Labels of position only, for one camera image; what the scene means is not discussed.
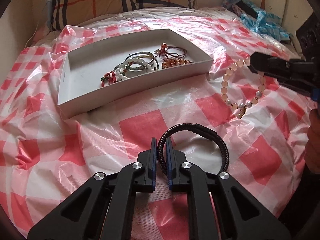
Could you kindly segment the person's right hand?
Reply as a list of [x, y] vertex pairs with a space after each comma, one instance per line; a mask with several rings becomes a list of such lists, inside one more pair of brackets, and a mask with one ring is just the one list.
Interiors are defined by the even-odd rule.
[[314, 174], [320, 173], [320, 121], [317, 109], [309, 115], [310, 127], [307, 131], [308, 142], [305, 146], [305, 163]]

